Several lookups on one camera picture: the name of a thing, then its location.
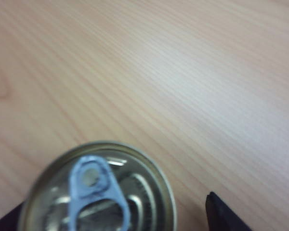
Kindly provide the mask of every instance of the pull tab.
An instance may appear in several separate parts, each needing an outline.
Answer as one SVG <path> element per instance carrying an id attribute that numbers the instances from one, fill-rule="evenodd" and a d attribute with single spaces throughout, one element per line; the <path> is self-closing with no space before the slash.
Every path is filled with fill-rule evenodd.
<path id="1" fill-rule="evenodd" d="M 128 231 L 131 219 L 129 206 L 104 158 L 95 155 L 81 157 L 70 172 L 69 193 L 69 231 L 76 231 L 77 217 L 83 207 L 104 199 L 113 200 L 120 206 L 123 214 L 120 231 Z"/>

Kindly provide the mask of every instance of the black object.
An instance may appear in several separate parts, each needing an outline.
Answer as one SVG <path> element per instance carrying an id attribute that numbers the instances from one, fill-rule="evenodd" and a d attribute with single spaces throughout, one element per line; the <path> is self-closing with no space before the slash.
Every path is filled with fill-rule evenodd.
<path id="1" fill-rule="evenodd" d="M 20 215 L 21 207 L 23 204 L 20 204 L 14 208 L 11 212 L 0 219 L 0 231 L 16 231 L 18 218 Z"/>
<path id="2" fill-rule="evenodd" d="M 0 231 L 17 231 L 22 204 L 0 219 Z M 251 229 L 214 193 L 206 200 L 210 231 L 251 231 Z"/>
<path id="3" fill-rule="evenodd" d="M 251 231 L 251 229 L 214 193 L 206 200 L 210 231 Z"/>

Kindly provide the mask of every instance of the metal can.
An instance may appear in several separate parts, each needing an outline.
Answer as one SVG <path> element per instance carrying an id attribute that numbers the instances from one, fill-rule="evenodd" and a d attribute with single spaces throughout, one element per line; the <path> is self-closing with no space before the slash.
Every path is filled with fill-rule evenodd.
<path id="1" fill-rule="evenodd" d="M 109 197 L 100 197 L 103 200 L 87 197 L 87 203 L 81 193 L 79 197 L 73 197 L 73 190 L 80 190 L 73 185 L 79 177 L 73 172 L 80 172 L 79 166 L 86 159 L 95 161 L 105 160 L 110 167 L 109 174 L 114 176 L 113 190 L 118 183 L 118 196 L 111 200 Z M 82 182 L 88 186 L 94 185 L 100 175 L 87 168 L 82 171 Z M 102 189 L 103 182 L 96 184 L 96 188 Z M 70 231 L 72 204 L 79 205 L 78 198 L 85 202 L 81 210 L 77 210 L 76 228 L 78 231 L 121 231 L 124 220 L 128 219 L 129 231 L 175 231 L 176 209 L 174 197 L 166 180 L 166 177 L 157 165 L 141 151 L 128 145 L 113 142 L 99 141 L 88 143 L 72 149 L 55 160 L 38 178 L 31 189 L 28 198 L 22 208 L 18 231 Z"/>

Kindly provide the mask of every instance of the wood grain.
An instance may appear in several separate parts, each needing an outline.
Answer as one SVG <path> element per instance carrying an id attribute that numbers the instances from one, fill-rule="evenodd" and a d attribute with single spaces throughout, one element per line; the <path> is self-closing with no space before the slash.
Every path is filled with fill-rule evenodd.
<path id="1" fill-rule="evenodd" d="M 95 140 L 158 162 L 179 231 L 210 191 L 289 231 L 289 0 L 0 0 L 0 217 Z"/>

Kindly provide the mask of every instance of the can rim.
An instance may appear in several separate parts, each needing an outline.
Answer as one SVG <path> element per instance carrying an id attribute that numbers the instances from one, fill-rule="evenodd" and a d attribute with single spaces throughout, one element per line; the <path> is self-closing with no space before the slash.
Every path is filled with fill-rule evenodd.
<path id="1" fill-rule="evenodd" d="M 146 158 L 158 170 L 158 173 L 160 174 L 161 178 L 163 179 L 163 182 L 165 183 L 166 190 L 168 192 L 168 195 L 169 195 L 169 198 L 170 198 L 170 202 L 171 202 L 172 222 L 173 222 L 172 230 L 173 231 L 177 231 L 177 209 L 176 209 L 176 203 L 175 203 L 173 191 L 171 189 L 170 183 L 169 183 L 166 175 L 161 170 L 159 165 L 151 157 L 149 157 L 146 153 L 144 153 L 143 151 L 139 150 L 138 148 L 135 148 L 132 145 L 129 145 L 129 144 L 126 144 L 126 143 L 123 143 L 123 142 L 108 141 L 108 140 L 93 141 L 93 142 L 87 142 L 87 143 L 81 144 L 81 145 L 76 146 L 76 147 L 74 147 L 72 149 L 69 149 L 68 151 L 64 152 L 62 155 L 60 155 L 59 157 L 54 159 L 42 171 L 42 173 L 38 176 L 38 178 L 36 179 L 36 181 L 33 184 L 33 186 L 31 186 L 31 189 L 29 190 L 29 193 L 27 194 L 26 200 L 25 200 L 24 205 L 23 205 L 22 210 L 21 210 L 21 214 L 20 214 L 17 230 L 18 231 L 23 231 L 24 230 L 24 223 L 25 223 L 25 219 L 26 219 L 25 214 L 27 214 L 27 210 L 30 208 L 30 204 L 32 203 L 32 195 L 37 191 L 37 186 L 38 186 L 38 184 L 40 184 L 40 181 L 43 179 L 44 173 L 45 172 L 49 172 L 50 169 L 54 168 L 57 165 L 57 163 L 58 163 L 58 161 L 60 159 L 62 159 L 64 156 L 68 155 L 69 153 L 72 153 L 72 152 L 74 152 L 76 150 L 79 150 L 81 148 L 84 148 L 86 146 L 97 145 L 97 144 L 109 144 L 109 145 L 115 144 L 115 145 L 119 145 L 119 146 L 122 146 L 122 147 L 126 147 L 126 148 L 129 148 L 129 149 L 132 149 L 132 150 L 140 153 L 144 158 Z"/>

